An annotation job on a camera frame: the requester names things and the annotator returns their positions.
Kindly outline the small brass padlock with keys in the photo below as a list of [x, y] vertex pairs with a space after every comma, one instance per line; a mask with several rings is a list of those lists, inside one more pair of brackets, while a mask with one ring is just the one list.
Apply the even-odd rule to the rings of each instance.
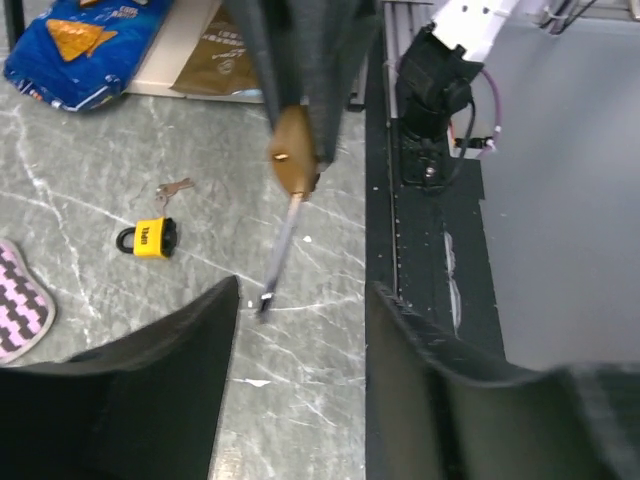
[[289, 204], [273, 245], [256, 310], [261, 323], [269, 320], [302, 205], [317, 183], [317, 159], [305, 105], [292, 105], [282, 111], [269, 145], [269, 159], [277, 180], [289, 195]]

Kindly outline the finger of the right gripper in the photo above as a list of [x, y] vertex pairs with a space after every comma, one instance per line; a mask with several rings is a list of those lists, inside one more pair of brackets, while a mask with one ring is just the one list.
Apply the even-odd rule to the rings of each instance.
[[239, 29], [275, 128], [285, 108], [299, 105], [308, 95], [302, 15], [310, 3], [230, 0], [224, 5]]
[[296, 1], [303, 95], [320, 167], [335, 158], [342, 111], [380, 23], [377, 1]]

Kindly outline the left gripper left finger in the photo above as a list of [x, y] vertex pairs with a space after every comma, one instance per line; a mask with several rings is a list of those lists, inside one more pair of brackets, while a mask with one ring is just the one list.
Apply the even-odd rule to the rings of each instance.
[[1, 372], [5, 479], [205, 479], [240, 285], [66, 361]]

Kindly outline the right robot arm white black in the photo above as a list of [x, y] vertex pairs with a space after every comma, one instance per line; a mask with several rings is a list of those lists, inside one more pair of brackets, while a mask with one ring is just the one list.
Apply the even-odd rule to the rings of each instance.
[[[315, 155], [334, 160], [352, 83], [378, 33], [376, 1], [228, 1], [252, 61], [269, 119], [305, 100]], [[399, 63], [403, 110], [442, 114], [445, 94], [484, 65], [513, 1], [448, 1], [420, 29]]]

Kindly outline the yellow padlock black shackle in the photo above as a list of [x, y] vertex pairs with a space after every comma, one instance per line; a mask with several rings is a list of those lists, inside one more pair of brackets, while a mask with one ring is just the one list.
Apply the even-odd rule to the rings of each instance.
[[172, 218], [140, 220], [116, 237], [116, 248], [141, 258], [170, 258], [178, 244], [177, 224]]

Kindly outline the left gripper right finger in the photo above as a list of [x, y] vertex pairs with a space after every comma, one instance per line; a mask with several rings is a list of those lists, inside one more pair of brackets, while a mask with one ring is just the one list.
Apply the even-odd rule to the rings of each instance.
[[366, 287], [370, 479], [635, 479], [639, 367], [522, 368]]

